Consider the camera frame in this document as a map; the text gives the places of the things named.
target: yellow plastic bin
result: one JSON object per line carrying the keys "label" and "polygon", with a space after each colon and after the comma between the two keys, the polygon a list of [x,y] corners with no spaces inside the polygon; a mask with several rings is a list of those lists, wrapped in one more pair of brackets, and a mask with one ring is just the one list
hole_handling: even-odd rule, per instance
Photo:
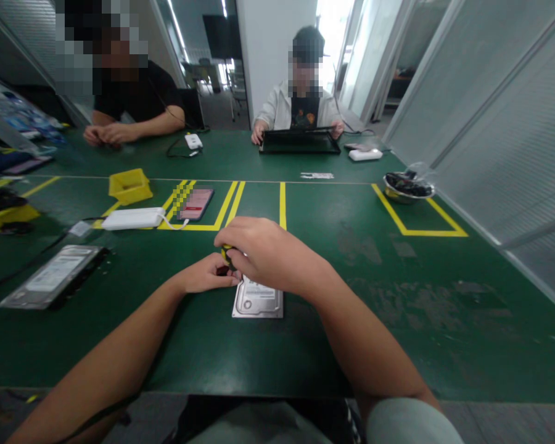
{"label": "yellow plastic bin", "polygon": [[117,173],[109,176],[109,195],[122,205],[133,204],[153,196],[149,183],[142,168]]}
{"label": "yellow plastic bin", "polygon": [[0,227],[8,222],[27,222],[41,216],[31,205],[8,208],[0,212]]}

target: person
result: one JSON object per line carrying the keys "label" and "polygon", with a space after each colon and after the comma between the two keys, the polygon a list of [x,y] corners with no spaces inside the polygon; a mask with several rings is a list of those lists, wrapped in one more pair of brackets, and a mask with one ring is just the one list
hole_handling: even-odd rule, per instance
{"label": "person", "polygon": [[[142,56],[130,54],[130,42],[118,34],[105,38],[102,46],[101,93],[94,98],[92,125],[84,131],[86,142],[118,146],[183,129],[183,101],[170,74],[151,60],[145,64]],[[135,123],[120,123],[123,112]]]}
{"label": "person", "polygon": [[[171,277],[51,390],[7,443],[65,442],[97,412],[138,392],[184,296],[234,286],[241,273],[314,306],[355,394],[368,443],[462,443],[399,343],[329,262],[267,219],[234,218],[214,241],[224,244],[235,246],[228,256],[238,272],[217,276],[226,264],[213,253]],[[74,442],[102,440],[123,409],[111,412]],[[199,419],[192,415],[184,423]],[[180,431],[165,443],[187,442],[177,439]],[[334,442],[287,403],[264,398],[240,404],[188,442],[264,441]]]}
{"label": "person", "polygon": [[333,138],[341,136],[344,126],[335,97],[318,86],[324,47],[325,40],[316,28],[302,28],[294,36],[290,80],[274,86],[255,118],[251,135],[255,145],[263,142],[267,130],[332,126]]}

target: hand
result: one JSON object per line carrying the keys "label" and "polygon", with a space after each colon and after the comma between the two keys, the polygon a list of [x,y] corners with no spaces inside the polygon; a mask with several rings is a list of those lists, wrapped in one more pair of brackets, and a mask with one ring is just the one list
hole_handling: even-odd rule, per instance
{"label": "hand", "polygon": [[171,277],[165,286],[171,287],[173,292],[183,296],[187,293],[201,293],[221,287],[234,287],[242,279],[239,272],[228,271],[227,276],[217,276],[218,268],[226,266],[220,253],[212,253],[199,262],[188,266]]}
{"label": "hand", "polygon": [[253,134],[251,135],[251,141],[255,145],[261,145],[263,142],[263,133],[267,130],[269,126],[264,120],[257,119],[255,121],[255,126],[253,127]]}
{"label": "hand", "polygon": [[101,140],[101,130],[102,126],[91,125],[87,126],[84,130],[84,140],[88,142],[90,146],[101,146],[103,141]]}
{"label": "hand", "polygon": [[139,137],[140,134],[134,124],[112,123],[101,130],[101,140],[111,145],[133,142]]}
{"label": "hand", "polygon": [[345,129],[343,122],[341,120],[336,120],[331,123],[331,126],[335,127],[331,130],[331,137],[337,140],[343,134]]}
{"label": "hand", "polygon": [[238,249],[228,250],[227,254],[248,278],[303,297],[326,274],[335,272],[325,259],[268,219],[234,218],[214,240],[217,247],[223,244]]}

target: white charger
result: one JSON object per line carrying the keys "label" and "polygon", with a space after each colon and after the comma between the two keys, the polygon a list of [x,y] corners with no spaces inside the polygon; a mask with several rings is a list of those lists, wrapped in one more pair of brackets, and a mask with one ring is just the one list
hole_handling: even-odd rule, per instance
{"label": "white charger", "polygon": [[350,158],[356,162],[362,160],[377,160],[382,157],[382,152],[377,149],[372,149],[370,151],[352,150],[349,154]]}
{"label": "white charger", "polygon": [[101,226],[108,231],[132,228],[154,228],[160,225],[162,221],[165,221],[171,229],[181,229],[189,223],[189,219],[185,219],[181,228],[175,228],[165,217],[164,208],[153,207],[114,211],[103,221]]}
{"label": "white charger", "polygon": [[204,144],[202,144],[202,141],[197,134],[185,134],[185,141],[187,142],[189,149],[198,149],[204,147]]}

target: white jacket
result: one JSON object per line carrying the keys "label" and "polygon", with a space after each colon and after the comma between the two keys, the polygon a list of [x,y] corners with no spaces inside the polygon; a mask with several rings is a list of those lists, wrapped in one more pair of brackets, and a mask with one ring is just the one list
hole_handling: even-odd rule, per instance
{"label": "white jacket", "polygon": [[[288,97],[288,81],[284,80],[273,87],[267,102],[255,120],[267,122],[270,130],[289,130],[292,124],[292,99]],[[330,126],[335,120],[342,120],[337,111],[335,98],[323,89],[323,96],[319,101],[319,115],[316,126]]]}

